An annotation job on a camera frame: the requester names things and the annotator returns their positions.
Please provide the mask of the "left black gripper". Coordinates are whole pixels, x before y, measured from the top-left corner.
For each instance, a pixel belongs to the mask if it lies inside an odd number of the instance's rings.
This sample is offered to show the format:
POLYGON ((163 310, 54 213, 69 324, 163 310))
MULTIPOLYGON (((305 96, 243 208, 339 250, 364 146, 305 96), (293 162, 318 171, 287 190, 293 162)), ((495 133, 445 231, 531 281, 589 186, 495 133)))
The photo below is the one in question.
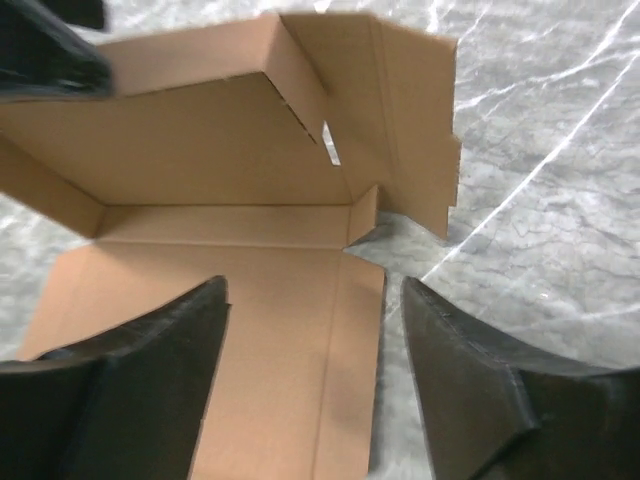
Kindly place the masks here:
POLYGON ((1 101, 108 98, 109 60, 71 27, 103 31, 103 1, 1 2, 1 101))

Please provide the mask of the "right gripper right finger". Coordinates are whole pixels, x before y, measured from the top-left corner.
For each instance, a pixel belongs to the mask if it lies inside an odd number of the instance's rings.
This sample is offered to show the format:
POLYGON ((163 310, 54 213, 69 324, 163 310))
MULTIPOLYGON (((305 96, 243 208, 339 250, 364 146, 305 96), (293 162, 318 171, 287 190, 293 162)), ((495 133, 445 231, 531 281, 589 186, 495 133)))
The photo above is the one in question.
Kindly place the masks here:
POLYGON ((402 320, 438 479, 635 479, 639 371, 544 351, 413 277, 402 320))

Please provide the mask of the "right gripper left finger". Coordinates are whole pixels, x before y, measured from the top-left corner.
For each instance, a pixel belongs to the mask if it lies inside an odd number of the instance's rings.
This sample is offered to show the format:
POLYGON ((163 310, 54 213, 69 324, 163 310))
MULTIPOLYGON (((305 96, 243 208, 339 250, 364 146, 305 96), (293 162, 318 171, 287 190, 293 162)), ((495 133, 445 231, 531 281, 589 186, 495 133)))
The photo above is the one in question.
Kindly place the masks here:
POLYGON ((30 361, 1 365, 5 479, 185 479, 230 305, 213 277, 30 361))

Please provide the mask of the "brown cardboard box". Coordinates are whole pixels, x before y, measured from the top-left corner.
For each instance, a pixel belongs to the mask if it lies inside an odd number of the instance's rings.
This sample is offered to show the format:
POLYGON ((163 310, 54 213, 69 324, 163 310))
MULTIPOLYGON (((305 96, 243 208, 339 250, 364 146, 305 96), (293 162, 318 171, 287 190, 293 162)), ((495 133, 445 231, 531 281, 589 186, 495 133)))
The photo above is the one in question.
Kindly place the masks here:
POLYGON ((226 333, 185 479, 363 479, 384 270, 377 213, 456 203, 458 43, 368 12, 279 13, 103 44, 100 99, 1 105, 1 188, 88 239, 16 361, 221 276, 226 333))

